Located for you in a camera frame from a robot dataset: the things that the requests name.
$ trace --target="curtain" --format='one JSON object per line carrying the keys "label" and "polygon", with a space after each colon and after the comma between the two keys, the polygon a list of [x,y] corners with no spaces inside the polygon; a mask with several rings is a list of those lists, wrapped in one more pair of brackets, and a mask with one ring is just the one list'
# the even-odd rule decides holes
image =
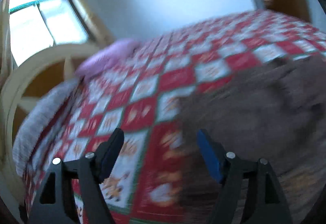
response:
{"label": "curtain", "polygon": [[114,37],[104,25],[102,20],[91,11],[86,0],[72,0],[86,26],[95,38],[100,48],[104,48],[114,42]]}
{"label": "curtain", "polygon": [[0,13],[0,90],[13,70],[10,49],[9,0],[2,0]]}

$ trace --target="wooden headboard panel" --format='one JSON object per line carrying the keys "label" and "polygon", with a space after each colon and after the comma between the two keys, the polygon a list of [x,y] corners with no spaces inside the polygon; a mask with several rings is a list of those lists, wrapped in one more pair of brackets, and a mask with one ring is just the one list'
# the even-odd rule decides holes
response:
{"label": "wooden headboard panel", "polygon": [[74,77],[75,69],[99,51],[93,44],[65,44],[38,52],[17,68],[1,94],[0,169],[13,196],[24,197],[22,182],[12,160],[12,145],[19,127],[37,101],[56,85]]}

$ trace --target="silver screw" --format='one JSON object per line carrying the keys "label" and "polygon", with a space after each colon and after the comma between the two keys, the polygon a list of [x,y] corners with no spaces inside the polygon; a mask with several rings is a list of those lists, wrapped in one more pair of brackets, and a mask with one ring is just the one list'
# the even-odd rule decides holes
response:
{"label": "silver screw", "polygon": [[235,158],[235,153],[229,151],[228,153],[226,153],[226,157],[228,157],[229,159],[234,159]]}
{"label": "silver screw", "polygon": [[268,163],[268,160],[262,158],[262,159],[260,159],[260,163],[262,163],[263,165],[266,165]]}
{"label": "silver screw", "polygon": [[55,165],[59,164],[60,162],[61,162],[60,158],[54,158],[53,161],[52,161],[52,163],[55,164]]}
{"label": "silver screw", "polygon": [[87,159],[92,159],[94,156],[95,156],[95,153],[93,153],[93,152],[87,152],[87,153],[85,154],[85,157],[86,157]]}

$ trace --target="checkered quilt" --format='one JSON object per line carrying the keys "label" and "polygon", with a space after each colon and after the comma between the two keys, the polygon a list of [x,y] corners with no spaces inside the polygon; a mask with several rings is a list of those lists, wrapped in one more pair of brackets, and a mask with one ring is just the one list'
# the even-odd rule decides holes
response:
{"label": "checkered quilt", "polygon": [[[27,167],[28,210],[54,157],[78,159],[120,127],[123,148],[110,178],[100,185],[115,221],[182,222],[178,198],[185,157],[177,97],[216,90],[235,71],[276,57],[301,59],[320,53],[326,55],[325,33],[262,10],[206,20],[145,43],[132,58],[81,85],[45,159],[34,170]],[[77,180],[73,188],[80,222],[87,223]]]}

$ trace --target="window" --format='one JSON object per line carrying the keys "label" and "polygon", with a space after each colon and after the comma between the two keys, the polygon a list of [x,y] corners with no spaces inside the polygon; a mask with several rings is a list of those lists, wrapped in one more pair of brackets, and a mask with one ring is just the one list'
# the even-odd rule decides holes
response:
{"label": "window", "polygon": [[43,49],[90,37],[71,0],[10,0],[9,8],[11,52],[18,66]]}

